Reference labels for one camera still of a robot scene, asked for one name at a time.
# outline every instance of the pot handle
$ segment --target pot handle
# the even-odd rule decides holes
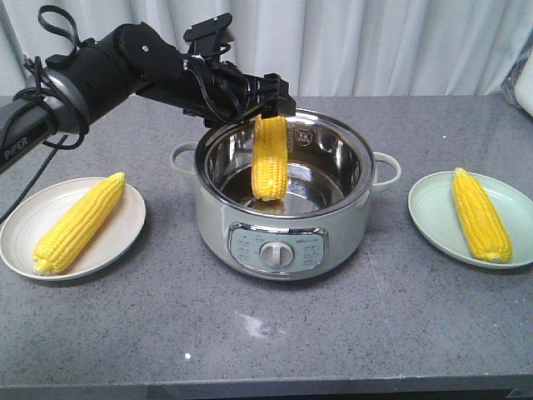
[[[396,170],[396,175],[392,179],[389,179],[388,181],[385,181],[385,182],[374,182],[372,184],[372,189],[371,189],[372,194],[378,194],[378,193],[383,192],[385,189],[388,189],[390,186],[396,183],[398,179],[400,179],[401,166],[398,160],[396,160],[394,157],[389,156],[388,154],[385,154],[383,152],[374,152],[374,158],[378,162],[389,164],[391,167],[393,167]],[[377,169],[376,169],[376,175],[374,177],[374,180],[377,181]]]
[[[185,142],[183,144],[180,144],[178,147],[174,149],[174,151],[172,152],[170,156],[170,165],[172,166],[172,169],[174,169],[174,171],[182,175],[184,178],[191,179],[191,180],[196,177],[196,174],[194,173],[194,171],[186,170],[182,167],[179,167],[176,164],[176,160],[177,160],[177,156],[179,156],[181,153],[196,150],[197,145],[198,145],[198,142]]]

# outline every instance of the corn on the cob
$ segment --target corn on the cob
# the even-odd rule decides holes
[[[59,218],[33,249],[36,274],[61,273],[72,264],[117,205],[125,180],[117,172],[97,183]]]
[[[512,257],[511,239],[478,180],[459,167],[451,186],[457,216],[472,256],[491,263],[508,262]]]
[[[286,192],[286,119],[261,118],[254,127],[252,192],[264,201],[283,198]]]

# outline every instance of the curtain fold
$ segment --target curtain fold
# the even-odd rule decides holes
[[[301,96],[498,93],[533,28],[533,0],[0,0],[0,95],[22,88],[22,52],[69,52],[37,22],[45,3],[71,13],[81,39],[143,21],[182,53],[192,24],[230,12],[223,59],[279,73]]]

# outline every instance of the electric cooking pot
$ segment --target electric cooking pot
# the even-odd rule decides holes
[[[207,246],[227,265],[258,278],[297,280],[325,273],[359,246],[372,198],[401,175],[395,158],[373,152],[356,131],[317,112],[287,118],[288,180],[281,200],[252,195],[254,120],[208,131],[171,155],[189,179],[197,226]],[[177,165],[194,151],[194,168]],[[377,181],[376,163],[395,176]]]

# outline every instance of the gray countertop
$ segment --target gray countertop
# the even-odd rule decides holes
[[[531,393],[531,266],[458,262],[419,234],[407,208],[418,179],[460,165],[533,198],[531,117],[500,96],[298,106],[342,120],[403,168],[346,262],[299,282],[227,267],[202,241],[192,187],[168,161],[203,135],[202,120],[131,97],[79,149],[59,152],[31,193],[124,171],[145,199],[145,226],[115,263],[72,281],[38,282],[0,261],[0,398]],[[0,176],[0,212],[48,152],[40,146]]]

